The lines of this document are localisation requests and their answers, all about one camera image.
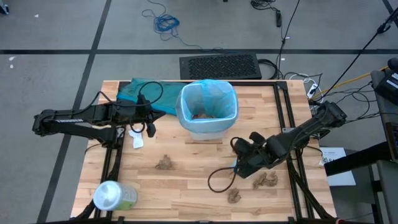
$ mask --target plastic bottle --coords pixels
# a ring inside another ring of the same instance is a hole
[[[129,210],[137,202],[134,188],[108,180],[100,184],[94,192],[94,204],[100,210]]]

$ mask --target white paper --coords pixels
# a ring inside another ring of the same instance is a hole
[[[321,147],[323,153],[322,160],[319,162],[323,165],[327,162],[334,161],[341,157],[346,156],[346,152],[342,147]],[[340,174],[335,174],[328,177],[329,186],[355,186],[355,179],[351,171],[347,171]]]
[[[142,139],[142,133],[135,133],[134,131],[129,131],[129,135],[133,138],[132,147],[134,149],[138,149],[144,146],[144,140]]]

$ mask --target gray floor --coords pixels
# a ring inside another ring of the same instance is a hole
[[[0,16],[0,49],[91,49],[105,0],[15,0],[7,1],[11,14]],[[278,49],[280,30],[273,11],[256,11],[249,0],[157,0],[167,13],[180,19],[180,36],[203,48]],[[390,0],[392,7],[398,0]],[[277,0],[286,27],[295,3]],[[163,42],[152,30],[152,20],[143,18],[147,8],[161,12],[146,1],[112,0],[99,49],[191,49],[179,42]],[[288,36],[286,49],[360,49],[375,33],[388,11],[382,0],[302,0]],[[380,35],[369,49],[398,49],[398,29]],[[178,58],[187,55],[97,55],[81,105],[87,105],[103,80],[129,80],[133,77],[179,79]],[[362,55],[344,80],[386,65],[396,55]],[[275,60],[276,54],[257,55]],[[333,84],[354,55],[283,54],[282,72],[309,75],[324,73],[321,88]],[[30,130],[33,115],[44,109],[69,109],[75,101],[88,55],[0,55],[2,156],[0,157],[1,223],[33,223],[50,180],[62,135],[40,138]],[[261,67],[267,78],[271,71]],[[364,78],[341,87],[363,86]],[[368,96],[374,99],[373,93]],[[328,97],[336,101],[342,96]],[[355,119],[367,107],[347,98],[339,103]],[[370,113],[377,112],[371,104]],[[361,150],[384,141],[379,118],[347,124],[322,139],[325,146]],[[66,220],[72,208],[83,151],[87,140],[72,138],[50,209],[48,221]],[[362,174],[356,173],[362,184]],[[370,212],[370,206],[350,191],[333,189],[337,213],[351,218]],[[371,215],[359,220],[371,222]]]

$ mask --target blue cable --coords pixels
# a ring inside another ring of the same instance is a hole
[[[147,0],[147,1],[152,4],[160,5],[164,8],[164,11],[159,16],[156,16],[152,9],[145,9],[141,12],[141,15],[144,17],[154,18],[154,31],[155,31],[155,33],[159,34],[159,37],[161,40],[168,41],[174,37],[174,38],[177,38],[178,40],[180,40],[181,43],[183,43],[184,45],[186,45],[188,47],[198,47],[203,52],[211,52],[213,50],[223,50],[222,47],[215,47],[211,50],[205,50],[205,49],[203,49],[203,47],[200,47],[197,44],[185,43],[181,39],[181,37],[178,35],[177,27],[180,25],[180,21],[176,17],[166,14],[166,6],[164,6],[163,4],[158,3],[158,2],[152,2],[151,0]]]

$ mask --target trash bin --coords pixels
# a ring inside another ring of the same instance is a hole
[[[178,120],[194,140],[222,138],[238,118],[238,108],[234,88],[219,80],[186,85],[176,104]]]

